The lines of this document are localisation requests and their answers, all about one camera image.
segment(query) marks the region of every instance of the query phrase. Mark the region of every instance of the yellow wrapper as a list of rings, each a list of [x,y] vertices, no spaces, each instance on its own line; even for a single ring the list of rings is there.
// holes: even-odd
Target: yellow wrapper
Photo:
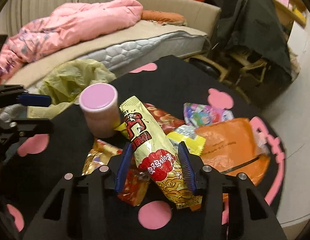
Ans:
[[[173,145],[142,102],[133,96],[122,103],[120,110],[138,169],[147,170],[178,209],[201,203],[202,196],[194,196],[187,189]]]
[[[122,123],[121,125],[119,125],[118,127],[116,127],[114,129],[115,131],[119,131],[122,135],[124,135],[126,137],[126,139],[129,139],[127,130],[126,130],[126,123]]]
[[[183,135],[177,132],[170,132],[167,137],[171,141],[174,149],[178,149],[178,144],[180,142],[185,142],[189,152],[191,154],[199,155],[202,153],[206,139],[201,136],[197,136],[196,139],[192,139],[187,135]]]

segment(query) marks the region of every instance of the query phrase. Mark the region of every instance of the white container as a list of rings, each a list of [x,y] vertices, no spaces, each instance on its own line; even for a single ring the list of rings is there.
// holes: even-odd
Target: white container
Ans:
[[[107,83],[97,83],[86,87],[79,96],[88,128],[97,138],[109,138],[120,125],[118,92]]]

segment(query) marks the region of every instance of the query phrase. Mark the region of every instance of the colorful candy wrapper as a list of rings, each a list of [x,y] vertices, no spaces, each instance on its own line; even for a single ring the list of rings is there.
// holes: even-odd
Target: colorful candy wrapper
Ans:
[[[107,165],[112,156],[121,153],[122,149],[100,139],[95,139],[93,149],[90,150],[85,160],[82,175],[90,174],[100,166]],[[132,206],[139,206],[146,195],[148,185],[148,173],[139,171],[133,158],[125,181],[124,190],[118,197]]]
[[[188,125],[182,125],[175,131],[170,132],[167,137],[171,141],[175,151],[178,151],[178,145],[181,141],[185,142],[191,154],[199,155],[202,153],[206,139],[198,136],[194,128]]]
[[[120,106],[125,116],[136,165],[149,172],[153,181],[178,209],[201,203],[187,189],[176,152],[165,133],[146,107],[133,96]]]
[[[213,108],[209,105],[185,103],[184,118],[187,125],[199,128],[213,123],[231,120],[234,116],[230,110]]]

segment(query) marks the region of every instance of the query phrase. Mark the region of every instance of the black cloth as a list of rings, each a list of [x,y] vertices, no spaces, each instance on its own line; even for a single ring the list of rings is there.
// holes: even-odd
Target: black cloth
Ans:
[[[215,88],[229,93],[234,99],[231,109],[235,117],[252,117],[257,111],[249,106],[234,91],[229,90],[195,66],[174,56],[167,56],[155,62],[156,71],[128,73],[112,82],[118,90],[118,102],[135,95],[142,102],[152,103],[173,116],[183,119],[185,102],[207,104],[208,89]],[[93,136],[88,130],[81,109],[73,105],[53,119],[54,133],[50,135],[47,149],[36,155],[19,157],[15,155],[2,171],[0,194],[11,201],[24,216],[25,233],[33,216],[43,201],[64,174],[71,172],[80,176],[84,161],[93,145]],[[276,137],[267,125],[269,133]],[[108,143],[123,148],[127,140],[117,133],[105,139]],[[265,196],[277,173],[277,163],[272,155],[266,174],[257,186]],[[277,212],[282,187],[271,207]],[[173,208],[171,221],[158,230],[143,228],[138,222],[138,210],[144,204],[163,200]],[[203,212],[191,212],[189,208],[176,210],[159,188],[151,183],[146,197],[139,207],[132,207],[117,197],[106,199],[106,218],[110,240],[158,240],[198,239],[203,225]]]
[[[245,46],[291,74],[288,47],[272,0],[224,0],[217,43],[218,49],[225,50]]]

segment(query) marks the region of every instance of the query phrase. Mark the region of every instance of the pink comforter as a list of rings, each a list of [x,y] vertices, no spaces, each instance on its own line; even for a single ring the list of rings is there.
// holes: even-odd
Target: pink comforter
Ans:
[[[50,16],[34,20],[7,39],[0,52],[0,83],[26,63],[102,34],[133,26],[143,6],[136,0],[65,3]]]

